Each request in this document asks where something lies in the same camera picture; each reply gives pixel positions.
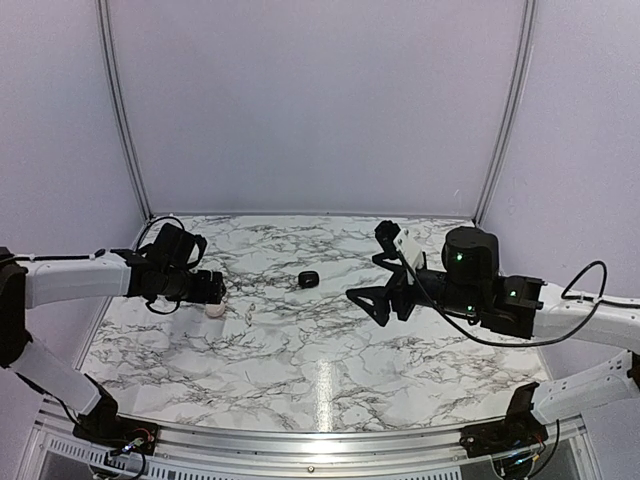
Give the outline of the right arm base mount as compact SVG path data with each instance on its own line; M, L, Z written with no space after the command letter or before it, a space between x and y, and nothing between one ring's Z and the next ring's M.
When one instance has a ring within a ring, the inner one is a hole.
M533 394L539 386L532 382L518 387L502 419L463 427L459 444L467 456L494 455L546 441L547 429L532 413Z

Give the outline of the pink earbud charging case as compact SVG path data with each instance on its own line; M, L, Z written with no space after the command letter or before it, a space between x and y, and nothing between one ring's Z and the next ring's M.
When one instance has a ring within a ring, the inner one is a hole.
M226 303L222 301L218 304L206 304L205 314L209 318L221 318L226 311Z

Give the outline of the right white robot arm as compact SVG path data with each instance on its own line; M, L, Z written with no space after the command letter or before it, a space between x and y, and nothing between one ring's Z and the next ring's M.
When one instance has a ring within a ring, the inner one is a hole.
M477 227L457 227L446 234L440 270L428 267L425 252L398 224L381 222L375 237L382 251L372 261L392 275L383 286L349 289L346 296L379 326L392 315L406 321L421 305L473 342L482 341L470 332L473 325L505 336L505 341L493 342L495 348L541 348L575 338L619 349L614 358L577 374L518 388L495 428L502 446L519 446L535 424L638 398L638 299L575 287L593 268L606 272L603 261L591 262L562 287L501 274L497 237Z

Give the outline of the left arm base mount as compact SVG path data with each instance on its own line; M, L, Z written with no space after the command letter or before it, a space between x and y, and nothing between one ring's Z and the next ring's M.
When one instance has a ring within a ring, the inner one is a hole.
M77 415L73 428L76 438L121 452L131 445L132 451L144 455L155 452L158 432L156 423L120 415L116 400L105 395L87 415Z

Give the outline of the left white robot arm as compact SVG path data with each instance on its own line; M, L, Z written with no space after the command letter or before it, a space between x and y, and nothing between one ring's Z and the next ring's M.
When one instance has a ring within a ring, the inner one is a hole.
M96 381L65 364L27 330L36 307L97 297L158 299L175 306L218 305L226 295L219 272L198 265L207 247L201 235L166 223L155 239L133 249L86 255L18 256L1 251L1 366L32 388L72 408L82 430L106 445L125 438L117 401Z

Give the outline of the black earbud charging case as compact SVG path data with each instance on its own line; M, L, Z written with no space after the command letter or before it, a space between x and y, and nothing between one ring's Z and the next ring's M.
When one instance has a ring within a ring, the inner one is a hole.
M302 271L298 274L297 281L301 289L314 288L319 285L320 276L316 271Z

